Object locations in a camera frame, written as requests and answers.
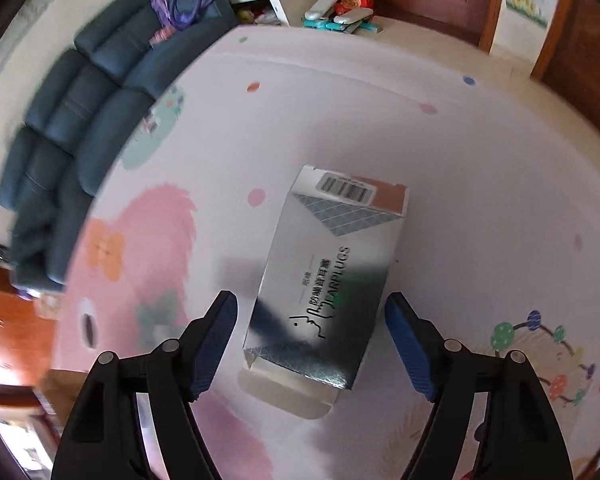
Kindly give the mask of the cartoon printed tablecloth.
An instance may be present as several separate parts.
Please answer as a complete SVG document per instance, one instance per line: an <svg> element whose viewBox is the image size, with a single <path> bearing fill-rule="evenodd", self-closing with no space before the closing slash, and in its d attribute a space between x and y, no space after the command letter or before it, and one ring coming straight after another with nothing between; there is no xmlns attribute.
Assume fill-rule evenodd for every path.
<svg viewBox="0 0 600 480"><path fill-rule="evenodd" d="M574 479L600 454L600 170L338 32L229 32L72 257L56 479Z"/></svg>

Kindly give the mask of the purple bag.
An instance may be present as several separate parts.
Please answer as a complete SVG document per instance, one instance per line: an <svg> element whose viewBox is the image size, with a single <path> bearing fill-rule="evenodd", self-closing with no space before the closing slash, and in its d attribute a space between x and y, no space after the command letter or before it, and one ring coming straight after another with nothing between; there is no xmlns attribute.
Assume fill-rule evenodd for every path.
<svg viewBox="0 0 600 480"><path fill-rule="evenodd" d="M181 32L198 21L214 0L151 0L152 10L163 26Z"/></svg>

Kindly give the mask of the dark teal sofa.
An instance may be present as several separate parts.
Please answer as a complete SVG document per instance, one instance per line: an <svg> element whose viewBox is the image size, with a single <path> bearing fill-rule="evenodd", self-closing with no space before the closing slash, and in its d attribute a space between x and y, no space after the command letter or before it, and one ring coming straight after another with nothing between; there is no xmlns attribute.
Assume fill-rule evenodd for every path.
<svg viewBox="0 0 600 480"><path fill-rule="evenodd" d="M166 40L151 0L114 0L74 37L38 87L6 155L0 205L19 290L61 292L81 228L135 127L173 81L237 24L228 0Z"/></svg>

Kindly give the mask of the teal stepper machine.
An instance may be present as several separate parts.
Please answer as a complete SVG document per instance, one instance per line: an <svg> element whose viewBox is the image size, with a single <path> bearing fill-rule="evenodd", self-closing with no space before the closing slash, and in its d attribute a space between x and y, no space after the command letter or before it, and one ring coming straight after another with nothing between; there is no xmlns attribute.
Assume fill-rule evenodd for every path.
<svg viewBox="0 0 600 480"><path fill-rule="evenodd" d="M357 30L379 34L372 22L374 11L350 0L316 0L302 18L302 26L352 35Z"/></svg>

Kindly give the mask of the silver earplugs box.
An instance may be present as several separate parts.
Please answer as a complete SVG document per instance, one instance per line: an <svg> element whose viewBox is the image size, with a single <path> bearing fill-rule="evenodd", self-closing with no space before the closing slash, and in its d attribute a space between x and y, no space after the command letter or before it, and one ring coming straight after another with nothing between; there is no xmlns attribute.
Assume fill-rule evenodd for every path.
<svg viewBox="0 0 600 480"><path fill-rule="evenodd" d="M245 391L319 419L352 388L407 204L403 184L301 169L284 201L242 345Z"/></svg>

